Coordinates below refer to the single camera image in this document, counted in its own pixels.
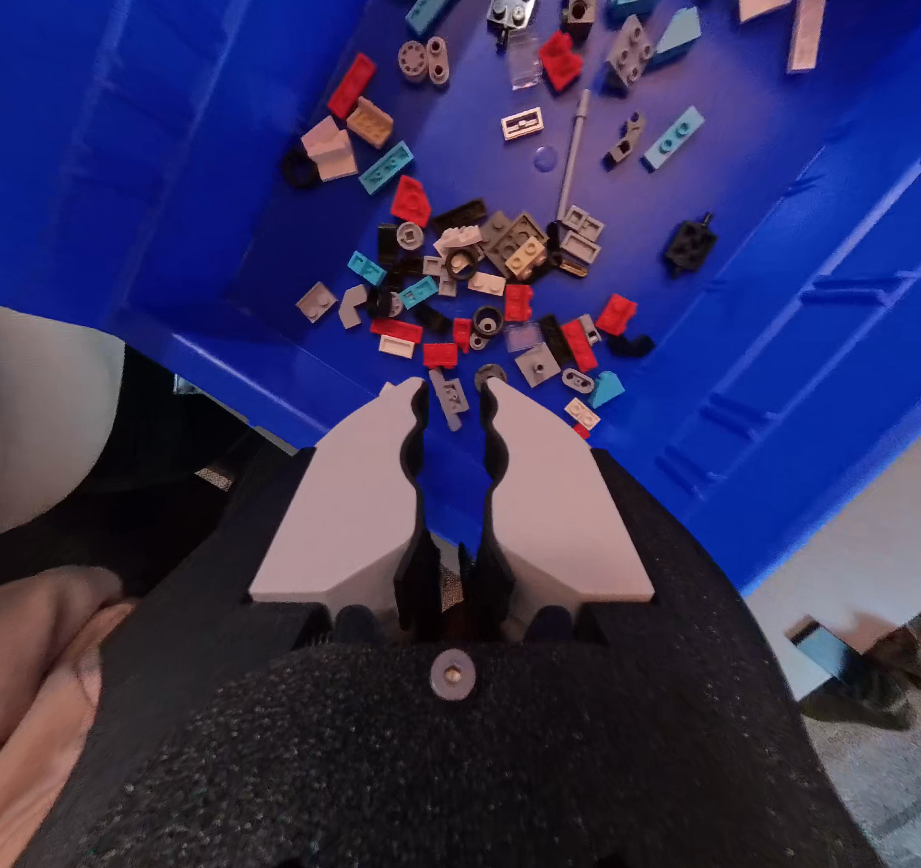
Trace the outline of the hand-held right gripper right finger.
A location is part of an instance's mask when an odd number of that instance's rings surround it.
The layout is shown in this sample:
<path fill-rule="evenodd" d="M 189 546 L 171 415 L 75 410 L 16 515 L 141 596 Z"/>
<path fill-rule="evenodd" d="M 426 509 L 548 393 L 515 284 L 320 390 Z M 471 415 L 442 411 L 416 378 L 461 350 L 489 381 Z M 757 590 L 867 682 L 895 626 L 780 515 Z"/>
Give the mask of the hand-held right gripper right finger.
<path fill-rule="evenodd" d="M 492 485 L 483 535 L 513 580 L 503 619 L 646 604 L 655 590 L 587 442 L 501 379 L 480 392 Z"/>

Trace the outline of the pile of lego bricks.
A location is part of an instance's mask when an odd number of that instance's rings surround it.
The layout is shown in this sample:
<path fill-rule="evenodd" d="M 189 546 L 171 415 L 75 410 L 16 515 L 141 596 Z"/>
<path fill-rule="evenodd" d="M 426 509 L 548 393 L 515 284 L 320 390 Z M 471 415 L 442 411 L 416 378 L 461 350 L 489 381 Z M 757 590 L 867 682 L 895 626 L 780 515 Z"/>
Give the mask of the pile of lego bricks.
<path fill-rule="evenodd" d="M 421 39 L 435 20 L 436 12 L 448 0 L 418 0 L 408 13 L 406 21 L 413 33 Z M 561 30 L 555 32 L 540 49 L 539 61 L 543 64 L 546 78 L 554 91 L 561 92 L 581 73 L 582 56 L 573 51 L 573 40 L 581 41 L 590 31 L 595 20 L 596 0 L 566 0 Z M 689 48 L 691 37 L 700 35 L 697 8 L 680 10 L 670 28 L 662 34 L 662 40 L 652 47 L 646 32 L 638 21 L 648 14 L 659 0 L 610 0 L 611 14 L 626 22 L 626 29 L 618 36 L 612 54 L 605 65 L 609 85 L 620 91 L 627 91 L 649 64 L 658 65 L 677 58 Z M 533 17 L 536 0 L 492 0 L 489 14 L 490 27 L 500 32 L 497 46 L 508 46 L 510 35 L 525 35 L 527 25 Z M 433 35 L 426 45 L 419 39 L 404 43 L 398 54 L 400 71 L 404 78 L 420 82 L 428 77 L 432 84 L 444 86 L 449 80 L 449 59 L 446 42 L 442 36 Z M 354 66 L 331 98 L 329 110 L 332 114 L 345 117 L 348 127 L 355 135 L 380 150 L 390 137 L 392 120 L 361 94 L 375 71 L 372 61 L 361 56 L 355 58 Z M 434 368 L 454 367 L 458 348 L 468 352 L 474 339 L 485 343 L 489 335 L 498 333 L 503 321 L 525 322 L 531 317 L 530 301 L 534 272 L 541 272 L 544 266 L 559 268 L 574 276 L 584 278 L 586 267 L 596 259 L 599 247 L 596 244 L 603 225 L 584 209 L 570 206 L 568 194 L 571 189 L 574 156 L 584 126 L 585 111 L 591 91 L 582 92 L 579 111 L 574 120 L 574 133 L 567 160 L 567 170 L 561 190 L 559 210 L 555 222 L 550 224 L 550 236 L 536 221 L 523 212 L 515 220 L 508 220 L 496 213 L 486 220 L 484 201 L 474 199 L 463 206 L 432 216 L 431 206 L 419 181 L 402 174 L 397 194 L 393 201 L 392 214 L 399 225 L 383 225 L 384 245 L 381 250 L 388 255 L 381 263 L 369 262 L 366 282 L 380 286 L 388 271 L 394 275 L 425 275 L 421 282 L 422 292 L 411 300 L 410 292 L 393 296 L 384 291 L 380 305 L 382 311 L 375 321 L 378 325 L 395 326 L 391 315 L 391 299 L 401 302 L 400 308 L 410 310 L 421 302 L 423 293 L 432 287 L 432 294 L 442 294 L 447 287 L 454 289 L 468 276 L 468 287 L 483 294 L 505 295 L 505 318 L 477 317 L 466 324 L 455 321 L 454 337 L 460 343 L 451 345 L 425 345 L 426 365 Z M 539 107 L 529 109 L 501 121 L 504 141 L 517 140 L 543 129 L 542 111 Z M 618 144 L 610 150 L 605 161 L 611 166 L 622 162 L 636 147 L 644 128 L 640 112 L 631 114 L 624 125 Z M 312 188 L 318 182 L 339 179 L 356 174 L 354 150 L 346 129 L 339 129 L 334 117 L 328 117 L 300 137 L 285 153 L 281 170 L 284 180 L 294 189 Z M 362 176 L 363 186 L 369 194 L 377 192 L 410 161 L 405 143 L 397 144 L 370 171 Z M 671 275 L 695 272 L 705 262 L 717 236 L 710 227 L 712 213 L 697 221 L 685 220 L 664 254 L 670 266 Z M 437 257 L 413 255 L 409 260 L 398 263 L 399 257 L 407 251 L 419 249 L 424 240 L 424 229 L 431 228 L 438 235 L 435 248 Z"/>

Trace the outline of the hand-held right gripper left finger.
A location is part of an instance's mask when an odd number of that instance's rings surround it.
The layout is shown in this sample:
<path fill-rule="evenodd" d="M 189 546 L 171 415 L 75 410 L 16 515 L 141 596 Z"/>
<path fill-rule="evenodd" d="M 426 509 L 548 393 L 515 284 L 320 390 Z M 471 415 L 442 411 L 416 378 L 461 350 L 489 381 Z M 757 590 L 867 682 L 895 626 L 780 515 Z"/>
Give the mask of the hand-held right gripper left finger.
<path fill-rule="evenodd" d="M 317 443 L 248 592 L 255 602 L 367 608 L 438 632 L 440 553 L 418 475 L 429 386 L 410 377 Z"/>

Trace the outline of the blue plastic bin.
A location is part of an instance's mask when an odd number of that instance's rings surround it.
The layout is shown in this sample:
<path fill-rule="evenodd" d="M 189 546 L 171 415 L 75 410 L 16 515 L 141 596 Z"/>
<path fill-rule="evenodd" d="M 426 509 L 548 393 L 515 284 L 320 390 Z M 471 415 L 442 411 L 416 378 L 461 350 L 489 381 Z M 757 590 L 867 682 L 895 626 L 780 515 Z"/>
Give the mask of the blue plastic bin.
<path fill-rule="evenodd" d="M 514 91 L 490 0 L 450 0 L 445 90 L 398 70 L 416 0 L 2 0 L 2 305 L 112 332 L 293 446 L 423 372 L 295 302 L 362 281 L 399 179 L 432 215 L 544 227 L 579 94 L 570 200 L 598 257 L 542 267 L 525 325 L 589 315 L 607 449 L 754 587 L 919 436 L 919 0 L 829 0 L 786 74 L 792 6 L 659 0 L 701 37 L 630 95 L 598 0 L 562 93 Z"/>

